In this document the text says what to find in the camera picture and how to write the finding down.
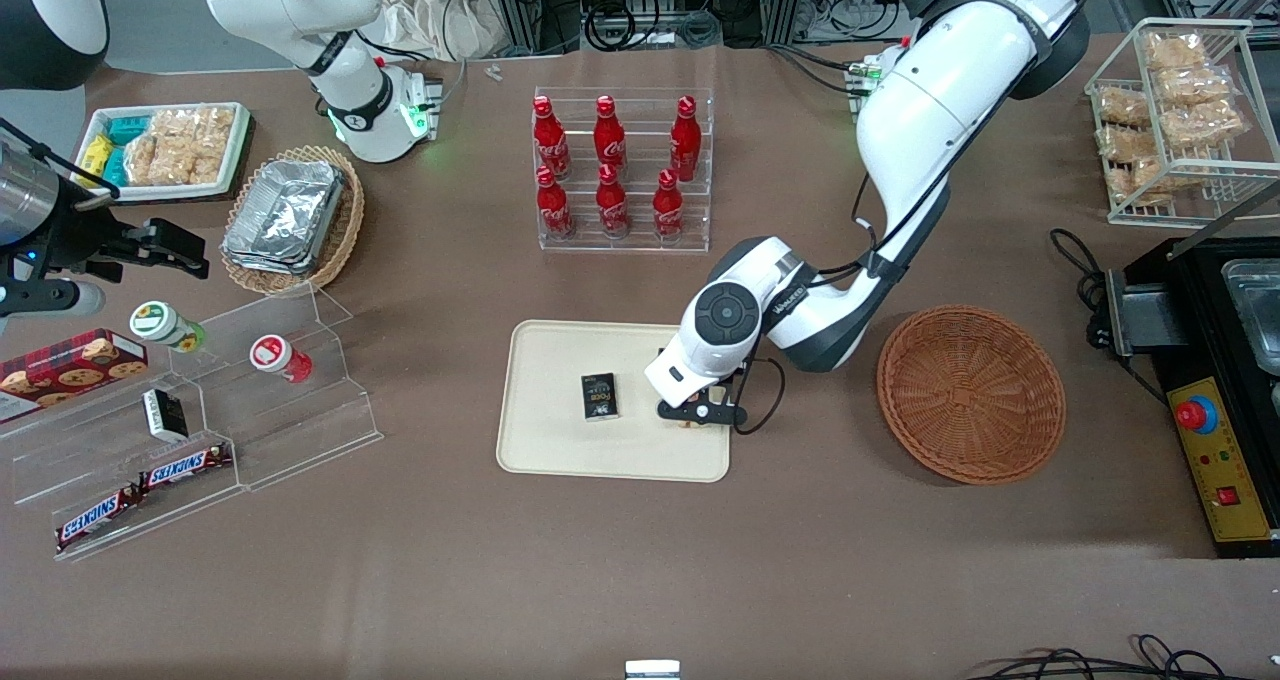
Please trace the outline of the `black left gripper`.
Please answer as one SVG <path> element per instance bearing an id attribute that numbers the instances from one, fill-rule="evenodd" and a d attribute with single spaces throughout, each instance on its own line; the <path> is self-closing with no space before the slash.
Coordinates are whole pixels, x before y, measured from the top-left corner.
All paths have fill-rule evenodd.
<path id="1" fill-rule="evenodd" d="M 681 428 L 718 426 L 746 432 L 749 414 L 740 405 L 741 385 L 740 380 L 722 380 L 698 391 L 678 406 L 660 400 L 655 407 L 657 416 Z"/>

